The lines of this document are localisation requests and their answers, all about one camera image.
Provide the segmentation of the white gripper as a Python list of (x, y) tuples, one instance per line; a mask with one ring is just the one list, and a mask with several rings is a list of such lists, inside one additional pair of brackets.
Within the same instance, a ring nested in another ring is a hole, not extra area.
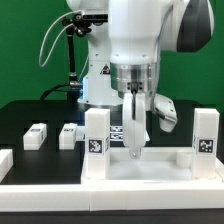
[[(124, 95), (122, 124), (123, 143), (129, 148), (132, 159), (141, 157), (142, 148), (146, 144), (146, 104), (148, 100), (144, 93), (132, 93)], [(157, 94), (155, 97), (156, 112), (159, 116), (160, 128), (165, 132), (171, 132), (177, 124), (177, 114), (171, 99)]]

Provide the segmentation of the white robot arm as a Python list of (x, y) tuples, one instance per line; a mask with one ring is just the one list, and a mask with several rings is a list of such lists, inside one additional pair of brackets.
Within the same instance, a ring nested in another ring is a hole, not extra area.
[(121, 104), (123, 143), (137, 159), (146, 144), (146, 113), (174, 129), (173, 102), (156, 94), (160, 53), (197, 52), (211, 39), (209, 0), (66, 0), (76, 34), (88, 37), (89, 71), (80, 102)]

